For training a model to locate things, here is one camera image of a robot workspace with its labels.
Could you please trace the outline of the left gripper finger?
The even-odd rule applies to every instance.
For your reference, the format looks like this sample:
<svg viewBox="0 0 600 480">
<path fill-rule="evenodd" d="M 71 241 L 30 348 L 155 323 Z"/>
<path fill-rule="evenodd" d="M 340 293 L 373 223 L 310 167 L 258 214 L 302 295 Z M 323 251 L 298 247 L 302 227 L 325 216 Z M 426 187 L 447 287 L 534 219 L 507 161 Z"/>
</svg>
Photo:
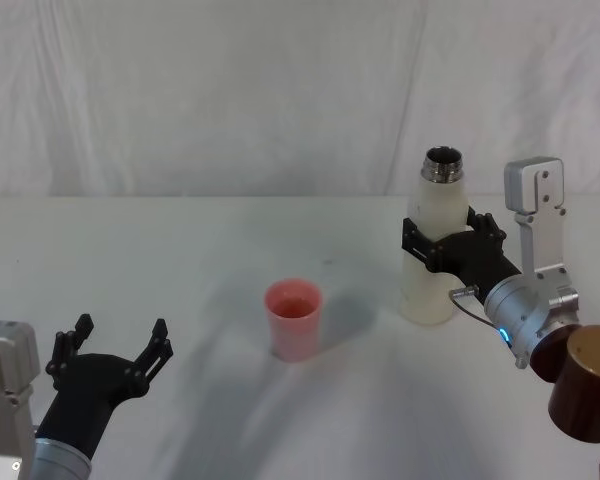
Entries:
<svg viewBox="0 0 600 480">
<path fill-rule="evenodd" d="M 159 318 L 154 324 L 147 346 L 125 371 L 129 397 L 144 396 L 152 380 L 172 356 L 173 348 L 168 338 L 166 321 Z"/>
<path fill-rule="evenodd" d="M 57 332 L 51 360 L 47 363 L 45 372 L 50 376 L 60 376 L 67 369 L 69 360 L 77 355 L 92 330 L 92 317 L 84 313 L 79 316 L 73 330 Z"/>
</svg>

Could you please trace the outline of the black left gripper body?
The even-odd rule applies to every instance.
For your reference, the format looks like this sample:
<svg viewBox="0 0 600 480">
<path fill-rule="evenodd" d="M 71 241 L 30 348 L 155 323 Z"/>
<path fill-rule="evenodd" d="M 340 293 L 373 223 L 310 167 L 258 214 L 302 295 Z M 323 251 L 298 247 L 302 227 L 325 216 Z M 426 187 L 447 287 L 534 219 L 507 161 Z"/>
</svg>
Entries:
<svg viewBox="0 0 600 480">
<path fill-rule="evenodd" d="M 94 456 L 114 410 L 149 390 L 142 365 L 109 354 L 50 361 L 45 371 L 56 396 L 36 437 L 69 445 L 88 458 Z"/>
</svg>

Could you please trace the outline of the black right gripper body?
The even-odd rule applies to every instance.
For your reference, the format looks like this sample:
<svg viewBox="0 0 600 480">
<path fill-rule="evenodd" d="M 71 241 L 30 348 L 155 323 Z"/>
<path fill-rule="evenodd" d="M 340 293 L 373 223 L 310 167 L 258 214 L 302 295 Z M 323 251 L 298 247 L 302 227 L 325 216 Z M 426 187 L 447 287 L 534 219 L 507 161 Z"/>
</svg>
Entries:
<svg viewBox="0 0 600 480">
<path fill-rule="evenodd" d="M 431 271 L 448 273 L 467 287 L 476 287 L 476 298 L 485 301 L 503 280 L 520 274 L 504 255 L 506 233 L 465 231 L 442 238 L 431 249 Z"/>
</svg>

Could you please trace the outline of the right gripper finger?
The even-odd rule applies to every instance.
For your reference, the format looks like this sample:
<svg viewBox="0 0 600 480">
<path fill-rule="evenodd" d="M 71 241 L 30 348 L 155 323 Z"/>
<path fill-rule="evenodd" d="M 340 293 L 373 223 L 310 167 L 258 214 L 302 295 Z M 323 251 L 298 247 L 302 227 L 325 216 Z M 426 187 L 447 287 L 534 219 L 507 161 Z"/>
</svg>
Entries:
<svg viewBox="0 0 600 480">
<path fill-rule="evenodd" d="M 420 261 L 427 271 L 441 272 L 443 262 L 437 243 L 425 237 L 410 218 L 405 218 L 402 223 L 401 248 Z"/>
<path fill-rule="evenodd" d="M 496 246 L 501 246 L 507 237 L 506 233 L 499 228 L 491 213 L 477 213 L 472 207 L 468 208 L 466 225 L 476 238 L 488 241 Z"/>
</svg>

